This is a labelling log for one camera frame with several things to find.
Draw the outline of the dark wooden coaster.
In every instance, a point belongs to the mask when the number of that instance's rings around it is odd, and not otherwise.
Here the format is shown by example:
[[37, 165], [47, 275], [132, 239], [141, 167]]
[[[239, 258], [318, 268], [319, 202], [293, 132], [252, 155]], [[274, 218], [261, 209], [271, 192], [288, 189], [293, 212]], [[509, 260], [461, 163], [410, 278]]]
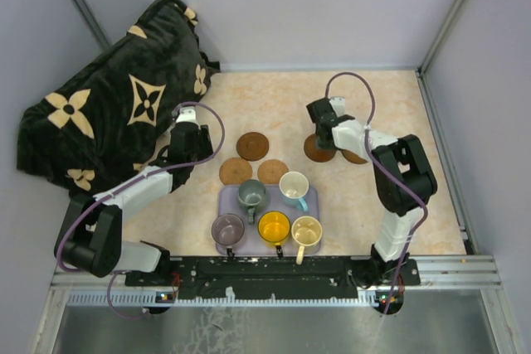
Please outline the dark wooden coaster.
[[236, 151], [247, 161], [258, 161], [269, 152], [269, 140], [263, 133], [244, 133], [237, 140]]
[[350, 152], [348, 150], [341, 151], [343, 157], [350, 163], [362, 165], [368, 161], [364, 158], [359, 157], [356, 153]]
[[336, 149], [320, 148], [315, 133], [309, 135], [304, 141], [304, 154], [313, 162], [329, 162], [335, 157], [336, 152]]

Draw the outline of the woven rattan coaster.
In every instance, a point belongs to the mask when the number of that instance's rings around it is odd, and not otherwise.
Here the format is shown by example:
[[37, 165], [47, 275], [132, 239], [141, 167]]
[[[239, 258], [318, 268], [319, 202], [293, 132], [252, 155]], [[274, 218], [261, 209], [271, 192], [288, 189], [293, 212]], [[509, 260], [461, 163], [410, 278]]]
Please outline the woven rattan coaster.
[[278, 184], [288, 171], [289, 168], [284, 162], [279, 159], [270, 159], [259, 166], [257, 176], [264, 184]]
[[252, 178], [251, 164], [243, 158], [227, 159], [219, 169], [219, 178], [224, 185], [239, 185]]

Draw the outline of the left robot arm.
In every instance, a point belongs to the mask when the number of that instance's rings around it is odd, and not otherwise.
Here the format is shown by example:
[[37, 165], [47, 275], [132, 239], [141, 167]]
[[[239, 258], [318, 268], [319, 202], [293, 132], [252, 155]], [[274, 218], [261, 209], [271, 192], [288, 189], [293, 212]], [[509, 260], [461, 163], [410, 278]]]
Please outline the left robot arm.
[[137, 271], [154, 284], [167, 283], [173, 266], [163, 259], [164, 248], [123, 240], [123, 224], [183, 185], [193, 167], [212, 155], [208, 126], [179, 123], [171, 132], [170, 144], [139, 175], [107, 192], [74, 196], [54, 249], [59, 267], [98, 278]]

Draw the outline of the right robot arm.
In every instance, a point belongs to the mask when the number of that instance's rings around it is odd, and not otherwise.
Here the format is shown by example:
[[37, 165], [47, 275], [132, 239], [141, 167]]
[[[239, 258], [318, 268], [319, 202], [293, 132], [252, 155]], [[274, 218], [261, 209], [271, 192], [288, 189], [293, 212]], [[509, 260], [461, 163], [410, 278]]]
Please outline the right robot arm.
[[421, 140], [378, 132], [353, 116], [338, 114], [343, 98], [308, 104], [316, 146], [346, 150], [373, 165], [378, 199], [384, 208], [381, 230], [364, 266], [353, 271], [363, 286], [390, 284], [407, 260], [417, 223], [427, 216], [427, 203], [438, 186]]

